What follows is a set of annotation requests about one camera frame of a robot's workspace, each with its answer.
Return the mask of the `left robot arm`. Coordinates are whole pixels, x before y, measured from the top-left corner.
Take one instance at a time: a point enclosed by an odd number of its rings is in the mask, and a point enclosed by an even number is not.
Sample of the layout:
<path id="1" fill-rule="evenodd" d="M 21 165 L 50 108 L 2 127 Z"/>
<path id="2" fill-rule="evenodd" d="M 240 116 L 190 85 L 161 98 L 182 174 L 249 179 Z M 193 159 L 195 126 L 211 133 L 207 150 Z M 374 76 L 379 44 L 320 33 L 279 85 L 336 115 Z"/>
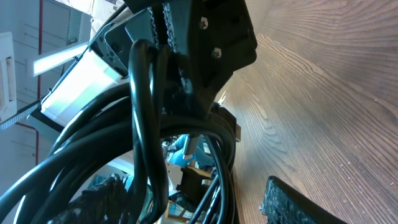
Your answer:
<path id="1" fill-rule="evenodd" d="M 127 18 L 110 20 L 41 102 L 42 122 L 61 131 L 94 97 L 127 81 L 138 40 L 171 48 L 164 107 L 206 116 L 233 72 L 256 60 L 257 42 L 243 0 L 127 1 Z"/>

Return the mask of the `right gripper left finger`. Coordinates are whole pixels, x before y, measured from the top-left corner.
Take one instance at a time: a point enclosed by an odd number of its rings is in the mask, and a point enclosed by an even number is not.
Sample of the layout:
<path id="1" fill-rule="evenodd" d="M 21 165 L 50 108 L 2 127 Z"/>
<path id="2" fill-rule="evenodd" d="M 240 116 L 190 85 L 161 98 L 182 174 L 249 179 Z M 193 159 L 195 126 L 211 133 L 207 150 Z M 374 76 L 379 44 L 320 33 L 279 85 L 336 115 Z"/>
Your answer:
<path id="1" fill-rule="evenodd" d="M 146 179 L 132 178 L 127 189 L 125 180 L 111 174 L 102 182 L 84 190 L 72 199 L 80 188 L 81 179 L 70 177 L 61 181 L 46 201 L 47 223 L 137 223 L 146 197 Z"/>

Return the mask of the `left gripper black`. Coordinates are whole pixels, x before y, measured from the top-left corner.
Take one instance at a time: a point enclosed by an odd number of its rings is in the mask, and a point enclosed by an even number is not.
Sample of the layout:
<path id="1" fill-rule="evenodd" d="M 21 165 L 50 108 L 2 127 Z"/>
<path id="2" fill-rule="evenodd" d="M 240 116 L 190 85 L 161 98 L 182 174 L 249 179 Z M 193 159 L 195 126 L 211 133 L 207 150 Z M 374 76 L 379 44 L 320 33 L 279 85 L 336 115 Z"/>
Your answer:
<path id="1" fill-rule="evenodd" d="M 204 118 L 216 94 L 239 70 L 256 60 L 257 41 L 244 0 L 126 1 L 143 24 L 127 22 L 126 30 L 172 51 L 164 93 L 166 111 Z"/>

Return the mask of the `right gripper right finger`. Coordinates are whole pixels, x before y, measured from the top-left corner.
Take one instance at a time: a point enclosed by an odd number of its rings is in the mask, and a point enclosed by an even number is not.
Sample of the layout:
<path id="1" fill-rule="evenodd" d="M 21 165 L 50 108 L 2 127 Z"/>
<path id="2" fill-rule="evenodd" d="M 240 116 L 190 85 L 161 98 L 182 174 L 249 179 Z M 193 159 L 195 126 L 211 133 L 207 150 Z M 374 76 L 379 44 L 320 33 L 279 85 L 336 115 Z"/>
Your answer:
<path id="1" fill-rule="evenodd" d="M 268 223 L 343 223 L 280 178 L 269 176 L 259 207 Z"/>

